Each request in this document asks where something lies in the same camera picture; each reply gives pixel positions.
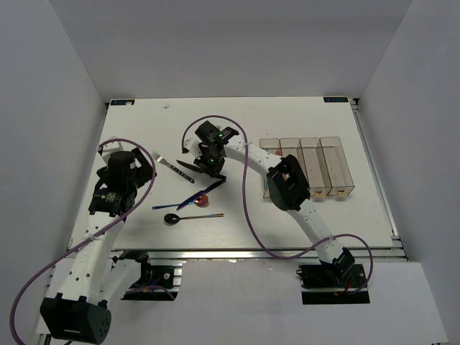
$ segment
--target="purple cable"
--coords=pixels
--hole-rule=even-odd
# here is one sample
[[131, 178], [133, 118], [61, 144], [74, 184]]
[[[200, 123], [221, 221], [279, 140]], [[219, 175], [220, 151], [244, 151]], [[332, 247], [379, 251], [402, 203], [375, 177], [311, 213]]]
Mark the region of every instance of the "purple cable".
[[[208, 115], [208, 116], [203, 116], [197, 120], [195, 120], [194, 122], [192, 122], [191, 124], [188, 125], [188, 127], [185, 129], [184, 131], [184, 134], [182, 136], [182, 149], [184, 150], [184, 141], [185, 141], [185, 136], [187, 135], [187, 132], [188, 130], [194, 125], [196, 124], [197, 122], [200, 122], [200, 121], [203, 121], [204, 119], [209, 119], [209, 118], [217, 118], [217, 119], [224, 119], [224, 120], [227, 120], [227, 121], [230, 121], [232, 124], [235, 124], [239, 129], [240, 131], [242, 132], [243, 134], [243, 138], [244, 138], [244, 145], [247, 146], [248, 145], [248, 141], [247, 141], [247, 135], [246, 135], [246, 132], [244, 131], [243, 127], [241, 127], [236, 121], [228, 118], [228, 117], [225, 117], [225, 116], [222, 116], [222, 115]], [[246, 222], [247, 222], [247, 225], [249, 227], [249, 230], [251, 231], [252, 233], [252, 236], [255, 238], [255, 240], [257, 241], [257, 243], [259, 244], [260, 248], [262, 248], [262, 250], [264, 252], [266, 252], [268, 255], [270, 255], [271, 257], [274, 257], [275, 259], [281, 259], [281, 260], [290, 260], [290, 259], [297, 259], [299, 257], [302, 257], [303, 255], [305, 255], [306, 253], [308, 253], [309, 251], [315, 249], [317, 246], [319, 246], [320, 244], [324, 243], [324, 242], [327, 242], [329, 241], [329, 238], [325, 238], [325, 239], [322, 239], [320, 241], [317, 241], [315, 244], [313, 244], [311, 247], [305, 249], [304, 251], [298, 253], [298, 254], [295, 254], [293, 256], [290, 256], [290, 257], [284, 257], [284, 256], [281, 256], [281, 255], [278, 255], [278, 254], [275, 254], [274, 252], [271, 252], [263, 243], [262, 241], [260, 240], [260, 238], [257, 236], [256, 234], [256, 231], [254, 230], [254, 227], [252, 226], [252, 223], [251, 223], [251, 219], [249, 218], [249, 212], [247, 210], [247, 200], [246, 200], [246, 175], [247, 175], [247, 167], [248, 167], [248, 160], [249, 160], [249, 153], [248, 153], [248, 150], [246, 149], [244, 151], [244, 167], [243, 167], [243, 183], [242, 183], [242, 192], [243, 192], [243, 209], [244, 209], [244, 217], [246, 218]], [[333, 238], [337, 239], [339, 237], [353, 237], [354, 239], [358, 239], [359, 241], [362, 242], [362, 244], [366, 247], [367, 251], [369, 252], [369, 260], [370, 260], [370, 266], [369, 266], [369, 274], [367, 275], [367, 279], [362, 283], [362, 285], [357, 288], [356, 290], [354, 291], [351, 291], [349, 293], [347, 293], [347, 295], [353, 295], [355, 293], [358, 293], [359, 291], [361, 291], [362, 289], [364, 289], [366, 286], [367, 286], [367, 283], [370, 281], [370, 278], [372, 276], [372, 271], [374, 270], [374, 259], [373, 259], [373, 256], [372, 256], [372, 251], [371, 249], [369, 248], [369, 246], [367, 245], [367, 243], [365, 242], [365, 240], [363, 240], [361, 237], [357, 236], [357, 235], [353, 235], [353, 234], [339, 234], [339, 235], [336, 235], [336, 236], [332, 236]]]
[[[105, 142], [102, 142], [99, 144], [99, 147], [103, 147], [105, 144], [109, 144], [111, 142], [127, 142], [131, 145], [134, 145], [135, 147], [138, 147], [140, 150], [142, 150], [146, 156], [150, 159], [150, 162], [152, 163], [152, 168], [153, 168], [153, 176], [152, 176], [152, 179], [150, 181], [150, 184], [148, 185], [147, 187], [147, 190], [145, 191], [144, 195], [139, 199], [139, 201], [134, 204], [134, 206], [132, 206], [132, 208], [130, 208], [126, 213], [124, 213], [123, 215], [121, 215], [119, 218], [115, 219], [114, 221], [112, 221], [110, 224], [107, 224], [105, 225], [101, 230], [97, 231], [93, 237], [98, 237], [100, 236], [103, 232], [106, 232], [106, 231], [109, 231], [110, 228], [116, 224], [118, 224], [120, 221], [123, 221], [129, 214], [131, 214], [137, 207], [139, 207], [139, 205], [145, 200], [145, 198], [149, 195], [149, 192], [150, 190], [152, 189], [152, 186], [153, 186], [153, 182], [155, 181], [155, 176], [156, 176], [156, 168], [155, 168], [155, 160], [153, 159], [153, 157], [151, 156], [151, 154], [141, 145], [137, 144], [136, 142], [133, 142], [132, 140], [129, 140], [129, 139], [109, 139], [109, 140], [106, 140]], [[17, 330], [16, 330], [16, 325], [14, 323], [14, 317], [16, 315], [16, 310], [17, 310], [17, 306], [19, 304], [19, 301], [21, 300], [21, 297], [23, 296], [23, 294], [25, 293], [25, 291], [27, 290], [27, 288], [40, 276], [42, 275], [43, 273], [45, 273], [46, 271], [48, 271], [51, 267], [53, 267], [54, 265], [56, 265], [60, 260], [66, 258], [69, 254], [71, 253], [74, 253], [74, 252], [77, 252], [80, 248], [84, 247], [85, 245], [87, 245], [89, 242], [91, 242], [91, 238], [88, 237], [87, 239], [85, 239], [84, 241], [80, 242], [79, 244], [77, 244], [76, 246], [74, 246], [73, 248], [70, 248], [68, 251], [66, 251], [64, 254], [60, 255], [57, 259], [51, 261], [49, 264], [47, 264], [46, 266], [44, 266], [40, 271], [38, 271], [37, 273], [35, 273], [25, 284], [24, 286], [21, 288], [21, 290], [19, 291], [19, 293], [17, 294], [16, 298], [14, 299], [14, 302], [13, 302], [13, 306], [11, 307], [11, 311], [9, 313], [9, 329], [11, 331], [11, 335], [13, 336], [13, 339], [16, 341], [16, 343], [18, 345], [26, 345], [22, 340], [21, 338], [19, 337], [19, 334], [17, 333]]]
[[171, 297], [172, 300], [175, 300], [174, 295], [166, 287], [159, 286], [159, 285], [148, 285], [148, 286], [144, 286], [144, 287], [138, 287], [136, 289], [132, 289], [132, 290], [126, 292], [125, 295], [129, 295], [131, 293], [138, 293], [140, 291], [144, 291], [145, 289], [147, 289], [147, 290], [161, 289], [161, 290], [165, 291], [167, 293], [167, 295]]

